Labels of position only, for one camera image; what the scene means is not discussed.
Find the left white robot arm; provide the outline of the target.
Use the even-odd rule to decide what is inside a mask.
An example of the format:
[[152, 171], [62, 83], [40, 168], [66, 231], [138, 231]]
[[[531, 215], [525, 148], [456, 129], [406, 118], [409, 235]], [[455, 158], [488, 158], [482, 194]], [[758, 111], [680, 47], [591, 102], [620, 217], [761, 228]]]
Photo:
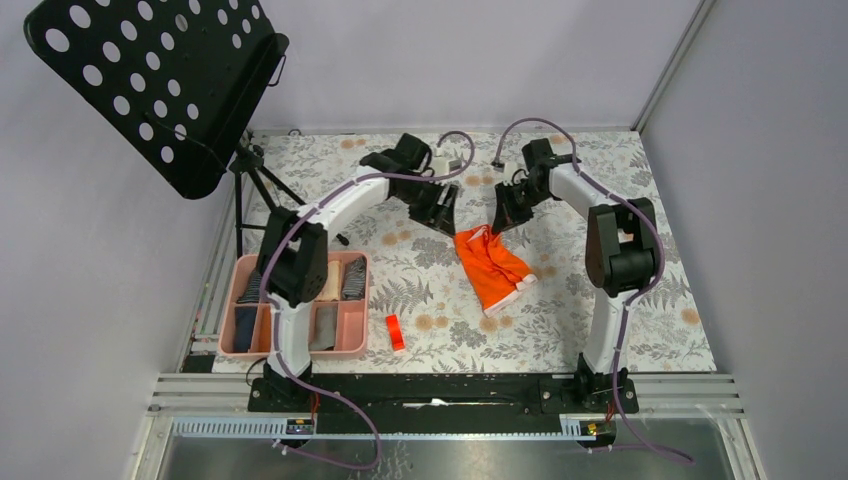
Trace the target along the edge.
[[270, 216], [258, 265], [272, 314], [267, 367], [279, 376], [271, 395], [282, 408], [299, 410], [310, 391], [325, 392], [309, 382], [309, 334], [312, 303], [327, 280], [331, 237], [391, 198], [408, 205], [411, 219], [447, 233], [439, 222], [453, 210], [456, 188], [449, 181], [470, 164], [465, 159], [452, 168], [427, 143], [404, 134], [395, 147], [363, 157], [350, 178], [319, 200]]

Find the orange underwear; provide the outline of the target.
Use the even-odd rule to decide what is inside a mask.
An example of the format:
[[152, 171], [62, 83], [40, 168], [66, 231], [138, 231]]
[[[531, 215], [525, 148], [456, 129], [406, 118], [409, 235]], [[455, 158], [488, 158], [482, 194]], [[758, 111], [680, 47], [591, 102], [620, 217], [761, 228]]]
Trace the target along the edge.
[[458, 232], [456, 253], [486, 317], [497, 315], [538, 282], [534, 271], [489, 225]]

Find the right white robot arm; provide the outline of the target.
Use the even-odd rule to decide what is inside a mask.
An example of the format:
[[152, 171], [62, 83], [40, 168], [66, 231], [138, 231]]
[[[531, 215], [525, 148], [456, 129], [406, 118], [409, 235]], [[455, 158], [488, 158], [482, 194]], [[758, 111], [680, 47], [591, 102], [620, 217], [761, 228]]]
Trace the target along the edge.
[[522, 149], [525, 165], [494, 159], [503, 179], [495, 187], [492, 228], [501, 233], [533, 217], [547, 200], [566, 202], [587, 222], [585, 270], [595, 289], [593, 319], [585, 349], [565, 390], [571, 400], [597, 412], [624, 393], [629, 320], [636, 299], [661, 278], [665, 251], [653, 203], [626, 200], [595, 180], [577, 154], [560, 155], [547, 139]]

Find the grey striped underwear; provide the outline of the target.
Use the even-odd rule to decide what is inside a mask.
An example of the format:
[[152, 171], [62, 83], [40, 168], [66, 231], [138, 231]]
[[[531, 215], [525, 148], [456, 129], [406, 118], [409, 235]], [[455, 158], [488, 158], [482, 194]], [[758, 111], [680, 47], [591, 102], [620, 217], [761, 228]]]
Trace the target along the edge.
[[341, 287], [342, 300], [362, 300], [367, 285], [367, 260], [359, 256], [345, 266]]

